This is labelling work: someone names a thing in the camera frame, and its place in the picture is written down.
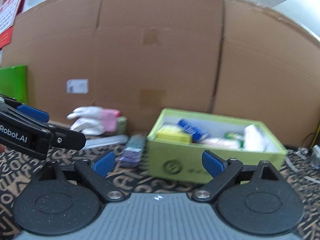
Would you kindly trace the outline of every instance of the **cardboard wall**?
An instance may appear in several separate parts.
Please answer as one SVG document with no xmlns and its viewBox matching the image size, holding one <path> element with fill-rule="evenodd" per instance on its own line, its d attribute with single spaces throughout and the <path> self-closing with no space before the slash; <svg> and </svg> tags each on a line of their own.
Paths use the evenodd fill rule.
<svg viewBox="0 0 320 240">
<path fill-rule="evenodd" d="M 271 9 L 225 0 L 214 114 L 262 121 L 283 144 L 298 146 L 319 124 L 319 79 L 315 39 Z"/>
<path fill-rule="evenodd" d="M 29 102 L 52 121 L 97 105 L 150 130 L 165 107 L 210 112 L 221 22 L 222 0 L 47 0 L 17 17 L 2 65 L 28 66 Z M 67 94 L 70 78 L 89 93 Z"/>
</svg>

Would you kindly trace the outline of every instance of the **yellow package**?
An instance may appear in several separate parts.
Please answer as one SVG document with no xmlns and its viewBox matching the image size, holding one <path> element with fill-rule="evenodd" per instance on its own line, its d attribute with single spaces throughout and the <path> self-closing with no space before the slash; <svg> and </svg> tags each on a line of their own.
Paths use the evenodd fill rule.
<svg viewBox="0 0 320 240">
<path fill-rule="evenodd" d="M 159 139 L 191 143 L 191 135 L 183 132 L 177 125 L 165 124 L 156 133 Z"/>
</svg>

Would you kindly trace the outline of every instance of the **gray ribbed plate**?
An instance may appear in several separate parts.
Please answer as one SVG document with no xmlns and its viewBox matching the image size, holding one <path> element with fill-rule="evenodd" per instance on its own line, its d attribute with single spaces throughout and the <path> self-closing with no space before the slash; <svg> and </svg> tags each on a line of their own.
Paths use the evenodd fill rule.
<svg viewBox="0 0 320 240">
<path fill-rule="evenodd" d="M 89 226 L 75 233 L 46 237 L 22 232 L 17 240 L 258 240 L 219 219 L 209 204 L 196 203 L 185 193 L 132 193 L 121 203 L 106 205 Z M 268 240 L 299 240 L 292 233 Z"/>
</svg>

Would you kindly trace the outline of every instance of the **silver bolt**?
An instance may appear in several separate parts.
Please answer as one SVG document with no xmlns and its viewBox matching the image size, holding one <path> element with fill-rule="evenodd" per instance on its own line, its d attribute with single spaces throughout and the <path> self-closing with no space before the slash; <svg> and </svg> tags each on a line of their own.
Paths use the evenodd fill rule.
<svg viewBox="0 0 320 240">
<path fill-rule="evenodd" d="M 210 197 L 210 192 L 208 192 L 206 190 L 198 190 L 195 192 L 195 196 L 197 198 L 201 198 L 201 199 L 208 198 L 208 197 Z"/>
<path fill-rule="evenodd" d="M 122 193 L 120 191 L 113 190 L 108 192 L 107 197 L 110 199 L 119 199 L 122 197 Z"/>
</svg>

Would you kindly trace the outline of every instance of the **blue rubber pad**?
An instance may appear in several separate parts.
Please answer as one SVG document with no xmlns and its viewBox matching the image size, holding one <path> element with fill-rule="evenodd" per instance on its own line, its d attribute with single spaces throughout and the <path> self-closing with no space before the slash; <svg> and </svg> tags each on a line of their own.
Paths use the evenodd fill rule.
<svg viewBox="0 0 320 240">
<path fill-rule="evenodd" d="M 214 178 L 219 173 L 223 172 L 226 166 L 215 159 L 213 156 L 208 154 L 207 152 L 203 152 L 202 154 L 202 166 L 209 172 L 209 174 Z"/>
<path fill-rule="evenodd" d="M 46 112 L 40 111 L 27 105 L 17 106 L 17 110 L 40 122 L 49 122 L 49 114 Z"/>
<path fill-rule="evenodd" d="M 104 156 L 99 156 L 92 161 L 92 169 L 101 177 L 105 177 L 116 164 L 116 155 L 113 151 L 103 155 Z"/>
</svg>

